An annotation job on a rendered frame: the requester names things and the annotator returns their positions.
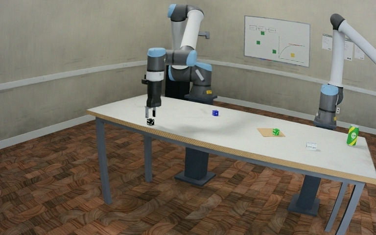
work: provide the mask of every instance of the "parquet floor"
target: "parquet floor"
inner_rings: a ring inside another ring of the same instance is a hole
[[[333,229],[325,233],[338,182],[323,179],[318,215],[300,215],[286,209],[303,175],[210,155],[209,170],[217,176],[200,188],[173,178],[184,169],[185,149],[153,140],[153,182],[146,183],[143,136],[110,125],[105,130],[110,205],[101,194],[94,121],[1,149],[0,235],[334,234],[352,190],[348,187]],[[375,160],[376,136],[361,136]],[[376,186],[366,184],[346,234],[375,233]]]

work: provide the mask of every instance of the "green dice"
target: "green dice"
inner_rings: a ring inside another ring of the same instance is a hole
[[[277,129],[277,128],[274,128],[274,129],[273,129],[273,135],[277,136],[277,135],[279,135],[279,134],[280,134],[280,130]]]

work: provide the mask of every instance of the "cardboard square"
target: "cardboard square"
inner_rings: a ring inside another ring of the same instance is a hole
[[[280,130],[280,134],[275,136],[273,135],[273,128],[257,128],[258,131],[262,134],[264,137],[285,137],[285,135]]]

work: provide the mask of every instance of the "beige wall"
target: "beige wall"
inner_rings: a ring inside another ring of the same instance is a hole
[[[170,47],[172,0],[0,1],[0,83],[146,60]],[[0,91],[0,140],[146,93],[146,67],[63,78]]]
[[[330,80],[331,51],[321,49],[322,35],[332,35],[330,16],[338,13],[347,19],[372,45],[376,33],[373,0],[191,0],[205,13],[202,31],[210,40],[198,39],[199,58],[258,66]],[[268,62],[244,56],[244,16],[274,18],[308,23],[311,26],[310,67]],[[343,84],[376,91],[376,65],[367,57],[345,60]],[[213,92],[274,107],[315,115],[320,100],[320,84],[261,72],[213,67]],[[338,120],[376,128],[376,97],[344,91]]]

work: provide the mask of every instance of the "flowchart drawing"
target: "flowchart drawing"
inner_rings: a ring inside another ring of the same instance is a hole
[[[309,24],[245,16],[245,56],[309,67],[309,50]]]

